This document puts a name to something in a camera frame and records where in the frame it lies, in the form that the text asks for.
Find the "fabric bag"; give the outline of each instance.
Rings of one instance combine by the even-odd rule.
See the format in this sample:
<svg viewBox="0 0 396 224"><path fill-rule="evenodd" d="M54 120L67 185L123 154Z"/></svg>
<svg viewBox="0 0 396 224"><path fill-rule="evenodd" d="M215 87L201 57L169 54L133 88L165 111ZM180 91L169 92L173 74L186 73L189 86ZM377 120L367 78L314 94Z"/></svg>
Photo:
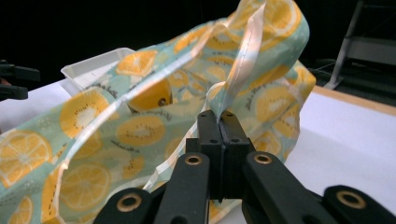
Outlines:
<svg viewBox="0 0 396 224"><path fill-rule="evenodd" d="M123 58L87 90L0 137L0 223L91 223L122 189L169 180L196 117L234 113L257 150L284 161L315 85L298 61L308 25L291 0L242 0ZM211 202L210 222L238 201Z"/></svg>

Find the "black eye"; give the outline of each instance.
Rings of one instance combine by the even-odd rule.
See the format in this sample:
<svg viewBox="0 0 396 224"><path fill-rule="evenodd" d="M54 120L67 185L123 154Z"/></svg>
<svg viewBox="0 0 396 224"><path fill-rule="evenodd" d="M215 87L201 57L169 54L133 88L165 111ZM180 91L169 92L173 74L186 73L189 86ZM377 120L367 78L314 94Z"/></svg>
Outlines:
<svg viewBox="0 0 396 224"><path fill-rule="evenodd" d="M165 100L165 98L161 98L161 99L158 101L158 105L159 105L159 106L166 105L166 100Z"/></svg>

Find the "table surface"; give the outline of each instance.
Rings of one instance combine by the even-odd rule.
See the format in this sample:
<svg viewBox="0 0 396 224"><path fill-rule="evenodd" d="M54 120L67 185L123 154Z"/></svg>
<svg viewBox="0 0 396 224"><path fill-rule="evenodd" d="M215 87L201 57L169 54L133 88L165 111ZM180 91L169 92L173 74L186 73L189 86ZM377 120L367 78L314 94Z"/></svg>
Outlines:
<svg viewBox="0 0 396 224"><path fill-rule="evenodd" d="M0 128L10 130L78 92L64 79L0 102ZM359 189L396 214L396 108L315 87L301 111L301 134L285 165L322 195L330 186ZM236 207L220 223L246 223Z"/></svg>

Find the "black background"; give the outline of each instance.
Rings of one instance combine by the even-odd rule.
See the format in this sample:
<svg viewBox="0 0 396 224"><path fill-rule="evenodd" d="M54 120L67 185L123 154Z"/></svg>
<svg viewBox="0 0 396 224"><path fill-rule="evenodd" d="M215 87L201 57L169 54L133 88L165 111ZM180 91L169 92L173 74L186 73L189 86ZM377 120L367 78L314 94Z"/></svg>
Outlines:
<svg viewBox="0 0 396 224"><path fill-rule="evenodd" d="M302 57L336 58L357 1L296 2L311 30ZM141 49L161 43L200 23L229 16L238 3L238 0L2 1L0 59L38 69L40 82L9 80L13 85L33 90L63 79L61 69L65 65L117 48ZM361 27L370 22L375 21L365 21Z"/></svg>

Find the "white tray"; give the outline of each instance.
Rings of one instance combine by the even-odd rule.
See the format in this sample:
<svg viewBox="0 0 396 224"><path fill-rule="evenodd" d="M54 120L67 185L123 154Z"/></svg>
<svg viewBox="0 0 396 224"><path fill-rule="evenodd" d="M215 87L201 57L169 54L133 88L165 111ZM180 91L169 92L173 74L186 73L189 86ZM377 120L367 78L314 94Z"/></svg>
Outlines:
<svg viewBox="0 0 396 224"><path fill-rule="evenodd" d="M89 87L99 79L119 60L133 53L132 49L121 48L97 55L90 59L73 63L61 69L65 77L69 78L80 90Z"/></svg>

